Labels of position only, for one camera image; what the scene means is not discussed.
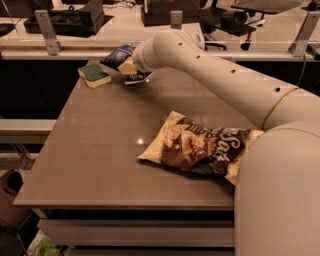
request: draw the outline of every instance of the brown snack bag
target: brown snack bag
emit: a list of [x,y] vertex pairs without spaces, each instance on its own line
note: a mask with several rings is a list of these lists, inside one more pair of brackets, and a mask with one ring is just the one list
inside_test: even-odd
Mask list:
[[206,175],[221,174],[236,184],[241,156],[261,130],[205,128],[172,111],[138,159]]

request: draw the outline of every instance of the table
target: table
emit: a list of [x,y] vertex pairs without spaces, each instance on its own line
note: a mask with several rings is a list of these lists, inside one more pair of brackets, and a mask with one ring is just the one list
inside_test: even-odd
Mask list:
[[232,247],[230,184],[137,156],[171,110],[209,128],[254,126],[180,71],[124,85],[103,68],[112,83],[91,89],[79,79],[15,205],[33,208],[58,244]]

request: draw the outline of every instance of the metal bracket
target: metal bracket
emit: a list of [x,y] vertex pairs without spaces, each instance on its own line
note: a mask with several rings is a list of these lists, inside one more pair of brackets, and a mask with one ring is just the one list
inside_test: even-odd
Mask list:
[[182,11],[171,11],[170,12],[170,23],[172,29],[182,29],[182,18],[183,12]]
[[49,55],[58,55],[62,50],[62,47],[57,40],[56,33],[54,31],[50,15],[47,10],[37,10],[34,12],[41,33],[44,37],[46,48]]
[[320,18],[319,12],[308,12],[301,25],[296,39],[289,47],[289,52],[294,57],[302,57],[308,47],[309,39]]

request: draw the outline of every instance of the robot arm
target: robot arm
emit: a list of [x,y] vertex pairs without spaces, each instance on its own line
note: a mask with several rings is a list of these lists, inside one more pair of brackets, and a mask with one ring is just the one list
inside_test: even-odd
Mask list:
[[186,72],[263,130],[320,119],[316,95],[210,56],[199,48],[199,41],[182,30],[160,32],[135,49],[133,60],[143,72],[162,67]]
[[209,56],[184,31],[159,33],[133,54],[144,72],[188,73],[266,132],[242,156],[235,191],[237,256],[320,255],[320,99]]

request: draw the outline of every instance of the green scouring pad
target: green scouring pad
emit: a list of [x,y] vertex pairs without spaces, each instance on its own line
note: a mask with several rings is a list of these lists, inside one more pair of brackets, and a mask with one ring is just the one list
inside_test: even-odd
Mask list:
[[79,75],[86,80],[86,83],[91,88],[96,88],[100,85],[111,82],[111,76],[103,71],[100,65],[90,64],[78,69]]

